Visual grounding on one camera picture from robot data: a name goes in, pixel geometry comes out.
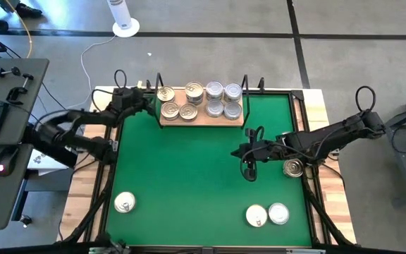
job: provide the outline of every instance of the white cylinder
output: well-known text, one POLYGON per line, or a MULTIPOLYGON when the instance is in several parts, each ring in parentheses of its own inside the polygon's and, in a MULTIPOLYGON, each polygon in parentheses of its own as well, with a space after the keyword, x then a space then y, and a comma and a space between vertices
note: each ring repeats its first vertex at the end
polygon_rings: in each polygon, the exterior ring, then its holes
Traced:
POLYGON ((125 0, 107 0, 112 16, 115 19, 118 27, 122 30, 130 29, 133 25, 131 15, 128 10, 128 5, 125 0))

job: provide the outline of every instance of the can lid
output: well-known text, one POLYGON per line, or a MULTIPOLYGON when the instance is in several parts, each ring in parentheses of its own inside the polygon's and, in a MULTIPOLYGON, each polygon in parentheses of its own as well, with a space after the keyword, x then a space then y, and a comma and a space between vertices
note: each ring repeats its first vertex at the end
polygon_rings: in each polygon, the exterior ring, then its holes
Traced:
POLYGON ((225 93, 230 98, 239 98, 242 94, 242 88, 236 83, 231 83, 225 87, 225 93))
POLYGON ((160 87, 157 93, 158 99, 163 102, 167 102, 175 96, 175 90, 172 87, 160 87))
POLYGON ((263 226, 267 222, 267 212, 261 205, 248 207, 245 217, 248 223, 255 227, 263 226))
POLYGON ((198 82, 191 82, 184 87, 184 91, 187 96, 199 97, 203 94, 203 86, 198 82))
POLYGON ((166 102, 161 106, 161 114, 166 118, 172 118, 178 115, 180 107, 175 102, 166 102))
POLYGON ((212 96, 218 96, 223 92, 223 86, 217 81, 211 81, 206 85, 206 92, 212 96))
POLYGON ((299 159, 285 160, 283 170, 290 177, 301 177, 303 175, 303 163, 299 159))
POLYGON ((212 116, 220 116, 223 113, 223 103, 218 99, 211 99, 206 105, 206 110, 212 116))
POLYGON ((117 212, 126 213, 135 206, 135 197, 131 192, 122 192, 117 195, 113 202, 117 212))
POLYGON ((225 105, 225 116, 230 119, 236 119, 242 113, 242 107, 237 102, 229 102, 225 105))
POLYGON ((180 108, 180 116, 185 120, 194 119, 197 116, 197 107, 191 103, 184 104, 180 108))
POLYGON ((275 224, 285 224, 289 220, 289 210, 282 203, 274 203, 269 207, 269 217, 275 224))

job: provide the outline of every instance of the tin can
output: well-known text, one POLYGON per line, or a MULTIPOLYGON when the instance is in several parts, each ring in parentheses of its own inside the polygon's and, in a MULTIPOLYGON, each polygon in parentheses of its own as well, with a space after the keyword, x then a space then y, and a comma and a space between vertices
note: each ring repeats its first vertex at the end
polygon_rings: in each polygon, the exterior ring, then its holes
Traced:
POLYGON ((118 194, 113 202, 117 212, 126 213, 135 206, 135 197, 131 192, 122 192, 118 194))
POLYGON ((194 121, 197 118, 197 107, 187 103, 180 108, 180 116, 184 121, 194 121))
POLYGON ((261 227, 267 222, 267 212, 261 205, 251 205, 245 213, 247 222, 254 227, 261 227))
POLYGON ((217 81, 211 81, 206 85, 206 98, 211 99, 222 99, 223 97, 223 86, 217 81))
POLYGON ((180 107, 175 102, 166 102, 161 106, 161 115, 169 121, 178 118, 180 107))
POLYGON ((229 102, 223 109, 225 117, 229 120, 236 120, 242 113, 242 107, 237 102, 229 102))
POLYGON ((225 87, 225 96, 227 102, 239 102, 242 97, 242 88, 236 83, 231 83, 225 87))
POLYGON ((269 218, 278 225, 283 225, 289 220, 289 210, 282 203, 274 203, 269 207, 269 218))
POLYGON ((289 177, 301 177, 304 169, 303 163, 299 159, 288 159, 283 163, 283 173, 289 177))
POLYGON ((172 87, 160 87, 157 92, 158 99, 162 102, 172 102, 175 100, 175 90, 172 87))
POLYGON ((219 99, 212 99, 206 104, 206 113, 210 117, 219 117, 223 113, 223 103, 219 99))
POLYGON ((192 104, 200 104, 203 101, 203 86, 198 82, 188 83, 184 87, 187 101, 192 104))

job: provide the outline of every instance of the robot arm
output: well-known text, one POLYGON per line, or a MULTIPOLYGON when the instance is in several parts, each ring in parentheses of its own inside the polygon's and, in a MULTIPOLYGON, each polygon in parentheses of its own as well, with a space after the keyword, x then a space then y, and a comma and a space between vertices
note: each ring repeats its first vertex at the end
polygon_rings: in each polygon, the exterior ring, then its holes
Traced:
POLYGON ((142 110, 154 115, 154 109, 148 99, 144 98, 143 91, 136 87, 118 88, 114 90, 112 102, 104 111, 69 110, 42 123, 36 134, 43 143, 58 147, 80 147, 103 164, 110 164, 116 160, 111 140, 102 137, 86 138, 76 135, 76 131, 83 124, 100 124, 115 128, 124 119, 142 110), (66 131, 59 126, 62 123, 71 123, 71 127, 66 131))
POLYGON ((243 176, 248 181, 257 178, 256 161, 299 159, 304 165, 319 165, 336 149, 359 139, 375 139, 385 133, 385 126, 376 112, 361 111, 354 116, 315 131, 298 131, 277 135, 276 140, 263 140, 264 128, 247 129, 250 141, 232 152, 246 163, 243 176))

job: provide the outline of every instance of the green tabletop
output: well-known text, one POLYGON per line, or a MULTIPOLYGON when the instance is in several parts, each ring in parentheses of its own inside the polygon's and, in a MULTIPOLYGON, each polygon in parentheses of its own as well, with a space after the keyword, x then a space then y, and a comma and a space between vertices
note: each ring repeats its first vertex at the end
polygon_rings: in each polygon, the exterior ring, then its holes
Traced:
MULTIPOLYGON (((267 139, 293 131, 287 95, 250 102, 246 128, 264 126, 267 139)), ((238 127, 160 129, 146 113, 126 119, 106 231, 129 246, 310 246, 301 180, 284 176, 282 162, 258 163, 258 179, 244 180, 230 153, 246 142, 238 127), (136 198, 125 214, 113 207, 123 191, 136 198), (275 202, 288 207, 286 224, 247 223, 250 205, 275 202)))

